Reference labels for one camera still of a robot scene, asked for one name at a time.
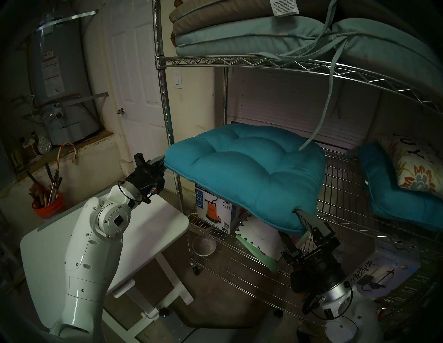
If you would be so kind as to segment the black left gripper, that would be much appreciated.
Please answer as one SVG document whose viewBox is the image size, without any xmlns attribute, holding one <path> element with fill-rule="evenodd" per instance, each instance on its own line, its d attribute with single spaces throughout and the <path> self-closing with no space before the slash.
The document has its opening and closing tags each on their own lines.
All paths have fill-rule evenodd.
<svg viewBox="0 0 443 343">
<path fill-rule="evenodd" d="M 164 159 L 165 156 L 158 156 L 146 161 L 142 153 L 134 155 L 135 170 L 126 177 L 126 190 L 130 194 L 127 198 L 149 204 L 150 197 L 164 189 Z"/>
</svg>

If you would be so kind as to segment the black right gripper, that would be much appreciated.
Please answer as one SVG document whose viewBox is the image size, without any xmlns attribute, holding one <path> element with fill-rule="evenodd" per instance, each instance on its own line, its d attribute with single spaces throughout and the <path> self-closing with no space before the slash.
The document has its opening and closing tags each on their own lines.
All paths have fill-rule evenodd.
<svg viewBox="0 0 443 343">
<path fill-rule="evenodd" d="M 293 267 L 290 275 L 291 288 L 295 293 L 306 295 L 304 305 L 345 280 L 341 263 L 333 255 L 340 246 L 335 232 L 325 222 L 306 211 L 297 211 L 303 226 L 310 232 L 316 249 L 302 254 L 287 233 L 282 233 L 282 245 L 285 250 L 282 257 Z"/>
</svg>

